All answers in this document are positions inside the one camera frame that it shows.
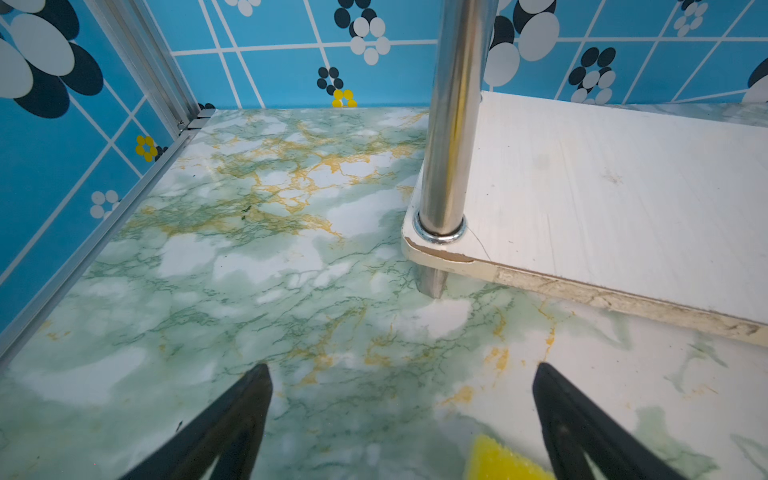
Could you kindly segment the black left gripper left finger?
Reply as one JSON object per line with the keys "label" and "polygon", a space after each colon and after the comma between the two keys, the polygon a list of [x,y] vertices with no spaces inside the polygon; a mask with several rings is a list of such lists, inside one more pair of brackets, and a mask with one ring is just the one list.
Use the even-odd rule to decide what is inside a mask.
{"label": "black left gripper left finger", "polygon": [[255,365],[125,479],[248,479],[273,393],[269,368]]}

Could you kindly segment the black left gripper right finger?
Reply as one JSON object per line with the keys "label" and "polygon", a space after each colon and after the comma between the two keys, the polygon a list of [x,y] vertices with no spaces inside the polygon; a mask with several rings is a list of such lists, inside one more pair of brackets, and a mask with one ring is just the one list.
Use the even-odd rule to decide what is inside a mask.
{"label": "black left gripper right finger", "polygon": [[542,437],[558,479],[680,479],[672,467],[610,418],[548,363],[537,367],[532,393]]}

